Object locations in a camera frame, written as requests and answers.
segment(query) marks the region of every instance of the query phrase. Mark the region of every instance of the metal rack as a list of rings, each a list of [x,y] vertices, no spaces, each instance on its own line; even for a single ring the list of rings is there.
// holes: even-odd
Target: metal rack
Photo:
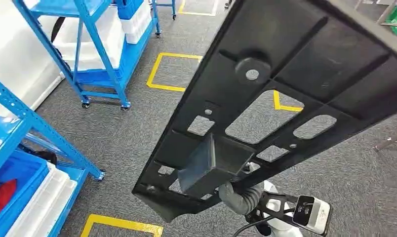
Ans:
[[[154,17],[149,24],[143,36],[137,44],[127,44],[123,47],[122,58],[125,57],[126,62],[124,66],[124,77],[118,79],[115,69],[110,62],[110,59],[105,51],[105,48],[98,35],[95,22],[104,13],[107,7],[111,4],[111,0],[40,0],[34,7],[28,9],[23,0],[13,0],[14,5],[17,7],[21,15],[30,25],[36,36],[39,38],[43,46],[47,49],[49,54],[53,57],[53,60],[59,66],[60,70],[65,75],[72,88],[75,90],[82,102],[83,108],[88,108],[90,104],[89,96],[107,97],[113,99],[120,99],[121,109],[123,111],[128,110],[130,102],[127,100],[124,92],[131,75],[139,62],[140,56],[148,42],[151,35],[153,25],[156,25],[156,36],[160,36],[159,20],[156,10],[156,1],[152,1],[152,7]],[[76,17],[79,18],[78,38],[77,38],[77,49],[74,72],[71,71],[70,67],[63,61],[60,53],[52,45],[50,40],[46,37],[42,31],[37,18],[42,15],[59,16],[59,17]],[[79,60],[79,48],[80,48],[80,35],[82,26],[85,24],[86,29],[92,38],[92,41],[100,55],[100,58],[106,68],[107,77],[104,80],[98,81],[79,81],[77,80],[78,74],[78,60]],[[99,86],[99,87],[110,87],[115,90],[116,93],[104,93],[84,90],[83,86]]]
[[[0,168],[23,139],[36,142],[42,147],[74,162],[74,164],[59,162],[56,166],[58,169],[66,172],[70,179],[78,183],[49,233],[50,237],[57,236],[87,175],[91,174],[95,179],[102,180],[105,172],[79,153],[53,127],[20,101],[2,83],[0,83],[0,104],[17,116],[17,118],[0,117]],[[39,132],[44,139],[30,134],[30,130]]]

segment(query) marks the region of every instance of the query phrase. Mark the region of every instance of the gray arm sleeve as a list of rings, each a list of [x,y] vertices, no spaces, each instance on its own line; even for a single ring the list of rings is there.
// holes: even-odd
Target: gray arm sleeve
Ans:
[[[219,187],[220,199],[240,215],[246,215],[251,212],[258,204],[263,193],[263,183],[248,188],[239,195],[234,192],[231,182],[227,182]]]

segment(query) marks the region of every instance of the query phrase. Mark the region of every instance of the blue plastic bin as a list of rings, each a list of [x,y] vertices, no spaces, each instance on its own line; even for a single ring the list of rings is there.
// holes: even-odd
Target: blue plastic bin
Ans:
[[[17,179],[17,189],[0,212],[0,237],[6,235],[48,173],[45,160],[25,152],[14,151],[6,160],[0,182]]]
[[[130,20],[144,0],[116,0],[119,18]]]
[[[129,76],[127,73],[128,70],[125,70],[128,60],[127,58],[130,57],[130,55],[126,53],[128,43],[126,43],[126,38],[124,38],[123,40],[124,42],[123,49],[121,50],[120,64],[118,68],[114,69],[117,80],[123,80]],[[105,69],[89,69],[77,72],[77,82],[79,83],[102,80],[110,80],[110,76]]]

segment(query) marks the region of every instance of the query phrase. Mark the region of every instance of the gray carpet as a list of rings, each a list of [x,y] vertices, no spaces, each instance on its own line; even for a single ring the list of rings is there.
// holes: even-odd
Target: gray carpet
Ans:
[[[195,1],[195,4],[188,2],[185,11],[210,12],[213,0]],[[121,112],[114,104],[104,103],[110,101],[108,99],[96,99],[100,103],[92,103],[89,109],[84,110],[66,81],[39,107],[37,112],[42,117],[107,171],[102,182],[87,179],[61,237],[80,236],[91,213],[163,226],[163,237],[229,237],[246,224],[243,217],[222,203],[198,215],[181,216],[166,224],[131,194],[182,96],[182,92],[146,86],[156,57],[160,52],[204,55],[224,18],[223,4],[224,1],[219,2],[215,17],[180,14],[176,21],[171,19],[170,8],[159,9],[163,33],[160,39],[151,37],[126,90],[132,103],[128,112]],[[156,82],[185,86],[185,79],[191,77],[196,66],[193,59],[164,59]],[[298,105],[285,96],[280,101],[284,105]],[[259,103],[262,107],[251,109],[232,130],[232,135],[258,141],[262,135],[252,132],[257,124],[263,126],[258,127],[259,131],[269,132],[296,113],[274,110],[270,94],[261,98]],[[270,122],[261,124],[254,120],[267,116]],[[320,119],[317,123],[322,125],[328,121]],[[281,191],[314,195],[330,202],[335,209],[331,236],[397,236],[397,145],[378,153],[372,149],[395,131],[397,115],[275,176],[271,181]],[[278,152],[281,151],[268,150],[261,156],[269,157]],[[107,236],[152,235],[100,224],[93,226],[90,237]],[[245,231],[241,236],[251,237],[253,232]]]

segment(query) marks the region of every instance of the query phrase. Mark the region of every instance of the white wall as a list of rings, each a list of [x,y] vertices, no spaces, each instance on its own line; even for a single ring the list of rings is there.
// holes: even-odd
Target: white wall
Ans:
[[[31,7],[37,0],[25,0]],[[50,38],[57,17],[39,21]],[[59,69],[10,0],[0,0],[0,81],[33,110],[60,82]],[[0,116],[9,114],[0,105]]]

